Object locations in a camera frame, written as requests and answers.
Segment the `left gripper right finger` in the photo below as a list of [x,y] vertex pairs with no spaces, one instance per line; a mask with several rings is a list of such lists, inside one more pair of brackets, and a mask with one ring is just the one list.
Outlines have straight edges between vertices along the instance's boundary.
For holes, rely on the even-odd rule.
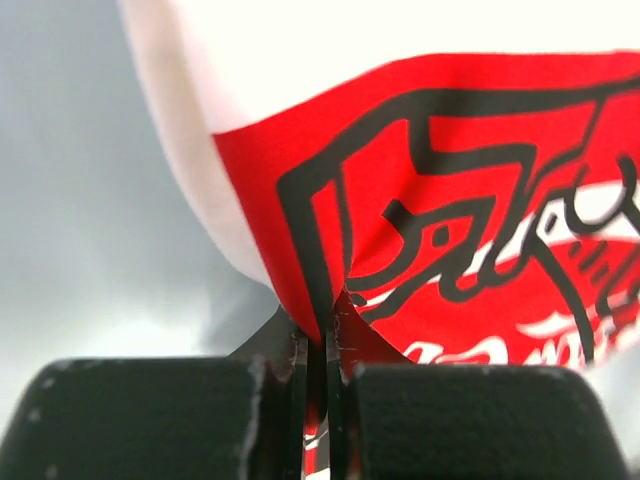
[[334,479],[626,479],[588,383],[558,367],[418,365],[338,297],[326,330]]

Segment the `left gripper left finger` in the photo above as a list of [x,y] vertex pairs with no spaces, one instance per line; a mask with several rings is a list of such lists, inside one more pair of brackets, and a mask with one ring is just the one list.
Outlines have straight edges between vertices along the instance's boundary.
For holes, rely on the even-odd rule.
[[308,340],[283,310],[226,357],[46,365],[1,443],[5,479],[298,479]]

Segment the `white t shirt red print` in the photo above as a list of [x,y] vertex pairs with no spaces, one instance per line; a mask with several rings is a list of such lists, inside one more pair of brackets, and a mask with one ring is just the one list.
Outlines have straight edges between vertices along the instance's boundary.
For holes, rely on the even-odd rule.
[[347,293],[418,365],[639,341],[635,1],[123,1],[170,168],[305,333],[303,477],[330,475]]

